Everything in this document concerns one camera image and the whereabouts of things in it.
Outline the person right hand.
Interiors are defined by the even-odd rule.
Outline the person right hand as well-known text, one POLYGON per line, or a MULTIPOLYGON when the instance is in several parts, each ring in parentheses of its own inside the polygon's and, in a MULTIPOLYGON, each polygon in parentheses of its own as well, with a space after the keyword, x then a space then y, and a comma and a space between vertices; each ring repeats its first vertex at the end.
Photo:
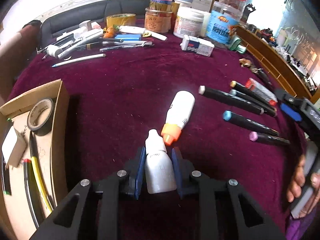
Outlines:
MULTIPOLYGON (((305 184, 304 167, 305 155, 301 155, 286 192, 287 200, 290 203, 302 194, 302 187, 305 184)), ((310 214, 319 202, 319 173, 313 173, 308 182, 313 187, 313 194, 300 212, 296 216, 292 215, 294 219, 303 218, 310 214)))

